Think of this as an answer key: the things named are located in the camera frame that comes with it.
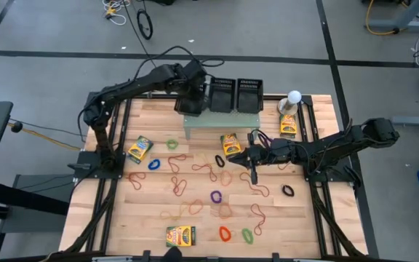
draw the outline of black mesh basket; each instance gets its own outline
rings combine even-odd
[[[236,94],[235,79],[211,78],[209,85],[209,110],[230,113],[234,108]]]
[[[257,114],[263,110],[263,80],[237,79],[237,111]]]
[[[204,107],[204,93],[206,91],[206,85],[200,86],[199,91],[200,96],[196,99],[178,98],[175,101],[174,111],[182,115],[199,116]]]

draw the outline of wooden tabletop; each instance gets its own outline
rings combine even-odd
[[[329,95],[313,95],[312,98],[319,137],[337,132],[338,123],[332,98]],[[168,250],[166,227],[195,226],[196,246],[182,247],[180,250],[184,256],[270,258],[272,253],[279,253],[281,258],[319,258],[310,189],[304,181],[302,168],[293,164],[286,167],[258,167],[258,185],[267,187],[269,195],[265,188],[260,188],[261,192],[253,191],[248,182],[239,177],[242,172],[246,172],[243,167],[228,161],[224,168],[215,164],[215,155],[223,155],[220,143],[222,134],[235,132],[245,147],[250,130],[195,129],[191,131],[191,139],[186,140],[183,116],[173,111],[174,104],[174,100],[132,101],[124,148],[128,149],[139,135],[153,141],[154,147],[142,164],[126,160],[124,175],[116,192],[107,254],[142,255],[144,250],[151,250],[151,255],[163,255]],[[264,110],[260,112],[261,130],[273,138],[279,136],[279,113],[276,105],[276,101],[265,101]],[[124,105],[121,108],[119,123],[122,121]],[[310,130],[306,108],[304,112],[307,130]],[[119,128],[116,139],[119,139]],[[169,139],[178,141],[179,146],[175,150],[166,147],[165,142]],[[308,134],[308,139],[313,140],[311,133]],[[295,140],[301,140],[300,134]],[[95,137],[91,130],[85,149],[95,150]],[[168,158],[181,154],[186,155],[186,160],[171,160],[180,169],[176,175]],[[161,167],[153,172],[148,170],[148,163],[152,159],[161,161]],[[193,170],[194,164],[211,164],[217,180],[210,180],[209,168]],[[134,178],[141,184],[140,190],[135,189],[139,187],[138,184],[134,182],[134,188],[129,181],[130,172],[146,173],[143,180]],[[173,192],[174,176],[179,182],[187,181],[185,190],[177,193],[182,194],[181,196],[176,196]],[[295,196],[283,195],[282,184],[293,187]],[[60,250],[71,245],[89,222],[97,185],[98,180],[85,179],[77,186],[65,222]],[[225,206],[211,201],[210,193],[214,190],[222,192]],[[330,192],[338,225],[358,250],[367,253],[354,190],[347,183],[330,183]],[[202,205],[197,202],[189,212],[186,203],[197,199],[201,200]],[[242,237],[242,229],[253,231],[262,219],[250,210],[252,204],[260,206],[260,210],[266,215],[266,222],[261,226],[262,234],[254,235],[253,244],[248,245]],[[199,209],[201,210],[197,214],[192,215]],[[332,254],[330,230],[324,220],[323,224],[328,253]],[[221,240],[220,226],[226,226],[232,231],[229,242]],[[101,229],[102,226],[97,229],[96,250],[99,248]]]

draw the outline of concrete floor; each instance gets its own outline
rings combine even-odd
[[[6,2],[0,0],[0,12]],[[367,7],[359,0],[322,2],[338,60],[412,62],[410,48],[418,33],[372,36],[362,27]],[[315,0],[177,0],[170,7],[148,2],[147,8],[155,34],[144,44],[153,54],[179,44],[196,55],[328,58]],[[16,0],[0,25],[0,50],[143,54],[130,26],[108,22],[102,10],[100,1]],[[372,16],[401,11],[400,6],[378,4]],[[74,132],[86,94],[124,81],[141,62],[37,57],[42,54],[0,56],[0,100],[14,103],[14,119]],[[150,69],[148,65],[142,72]],[[329,65],[227,62],[209,72],[263,79],[266,93],[331,94],[340,118]],[[340,66],[339,73],[355,123],[380,116],[419,116],[419,69]],[[419,261],[419,127],[396,128],[401,138],[395,146],[365,150],[359,158],[379,256]],[[43,133],[81,146],[77,137]],[[22,148],[24,154],[17,154]],[[76,157],[74,151],[7,130],[0,145],[0,183],[12,185],[16,174],[69,173],[66,164]],[[59,232],[12,234],[1,258],[47,254],[57,249],[59,239]]]

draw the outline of rubber band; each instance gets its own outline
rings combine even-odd
[[[229,215],[225,215],[225,216],[221,215],[221,210],[223,209],[223,207],[227,207],[229,209]],[[219,217],[221,219],[227,219],[227,218],[230,218],[232,216],[232,209],[231,209],[231,206],[228,203],[222,203],[221,205],[219,205],[218,212],[219,212]]]
[[[171,167],[171,171],[174,174],[178,174],[180,172],[180,167],[178,165],[176,165],[175,163],[172,163],[171,159],[175,159],[175,160],[178,160],[178,161],[184,161],[184,160],[187,159],[187,155],[181,154],[181,155],[178,155],[178,156],[170,156],[167,159],[167,162],[169,163],[169,166]]]
[[[227,233],[227,237],[223,236],[223,231],[225,231]],[[229,240],[231,240],[232,236],[231,236],[231,232],[229,231],[229,229],[227,229],[225,226],[220,226],[219,227],[219,237],[221,238],[221,240],[223,240],[224,242],[227,242]]]
[[[168,141],[166,141],[166,146],[168,149],[173,150],[176,149],[177,146],[179,146],[179,143],[174,139],[169,139]]]
[[[260,211],[259,213],[257,213],[257,212],[255,212],[254,210],[253,210],[253,207],[256,207],[257,209],[258,209],[258,211]],[[258,216],[260,216],[260,217],[262,217],[263,219],[262,219],[262,221],[260,221],[259,223],[258,223],[258,225],[253,229],[253,233],[255,233],[255,235],[257,235],[257,236],[261,236],[261,234],[263,233],[262,231],[261,231],[261,226],[265,223],[265,221],[266,221],[266,215],[263,213],[263,212],[261,212],[261,209],[260,209],[260,206],[258,205],[258,204],[253,204],[251,207],[250,207],[250,209],[251,209],[251,211],[255,214],[255,215],[258,215]]]
[[[290,162],[289,163],[287,163],[285,166],[283,166],[283,167],[281,167],[281,165],[280,164],[278,164],[277,165],[277,168],[279,168],[279,170],[284,170],[284,169],[286,169],[288,166],[289,166],[289,164],[290,164]]]
[[[248,183],[248,186],[250,187],[250,189],[252,189],[253,191],[259,191],[260,193],[261,193],[261,195],[263,195],[263,197],[268,197],[269,196],[269,188],[268,187],[266,187],[266,186],[262,186],[262,185],[255,185],[256,187],[262,187],[262,188],[265,188],[266,189],[266,191],[268,192],[266,195],[263,193],[263,190],[260,190],[260,189],[257,189],[257,188],[253,188],[252,186],[252,183],[250,182],[250,180],[247,180],[247,179],[243,179],[242,178],[242,176],[243,176],[243,174],[245,174],[245,175],[248,175],[249,176],[249,178],[250,178],[250,175],[247,173],[247,172],[242,172],[242,173],[240,173],[240,180],[243,180],[243,181],[246,181],[247,183]]]
[[[224,184],[224,174],[227,174],[229,176],[229,182],[227,182],[226,184]],[[221,173],[221,185],[222,186],[229,186],[232,183],[232,174],[229,171],[223,171]]]
[[[179,180],[177,179],[177,177],[176,177],[176,176],[173,176],[173,177],[171,177],[171,182],[172,182],[172,183],[174,183],[174,188],[173,188],[173,190],[172,190],[172,192],[174,192],[174,195],[176,195],[177,197],[182,196],[182,194],[183,194],[183,192],[184,192],[185,188],[187,187],[187,180],[182,179],[182,180],[179,182]],[[184,183],[184,182],[185,182],[184,187],[183,187],[182,189],[180,189],[180,184],[181,184],[181,183]]]
[[[129,173],[129,182],[132,184],[135,190],[140,190],[142,188],[142,184],[134,179],[134,177],[137,177],[141,180],[146,178],[146,174],[144,172],[130,172]]]
[[[191,212],[191,208],[195,205],[195,204],[199,204],[200,208],[196,211],[196,212]],[[172,215],[171,212],[169,211],[162,211],[161,213],[159,213],[159,218],[161,219],[172,219],[172,220],[179,220],[182,218],[182,214],[185,211],[185,208],[183,209],[182,207],[184,205],[188,206],[188,213],[190,215],[196,215],[198,214],[202,209],[203,209],[203,201],[201,201],[200,199],[195,199],[192,203],[187,203],[187,202],[182,202],[179,206],[179,215]]]
[[[159,168],[159,166],[161,166],[161,161],[159,161],[159,159],[155,159],[155,160],[151,161],[150,164],[148,164],[148,169],[149,170],[157,170]]]
[[[219,200],[215,199],[215,197],[214,197],[215,194],[219,195]],[[223,195],[218,190],[211,192],[210,196],[211,196],[211,201],[215,204],[220,204],[223,201]]]
[[[252,234],[251,230],[242,229],[242,236],[244,237],[244,240],[248,245],[253,244],[253,234]]]
[[[214,174],[214,172],[212,171],[212,166],[211,164],[204,164],[204,165],[199,165],[199,164],[192,164],[192,170],[193,171],[197,171],[200,170],[203,167],[208,167],[209,168],[209,179],[213,182],[218,181],[218,176],[216,174]]]
[[[216,159],[216,164],[218,165],[218,167],[224,167],[226,165],[226,163],[224,162],[223,158],[220,155],[216,155],[215,159]]]
[[[294,197],[295,192],[294,192],[294,189],[291,186],[282,185],[281,189],[282,189],[282,193],[284,193],[284,195],[286,195],[288,197]]]

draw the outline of white ball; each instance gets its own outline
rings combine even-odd
[[[287,99],[289,101],[289,104],[294,105],[300,102],[300,100],[302,100],[302,94],[300,94],[300,92],[298,92],[297,90],[293,90],[289,92],[289,94],[287,95]]]

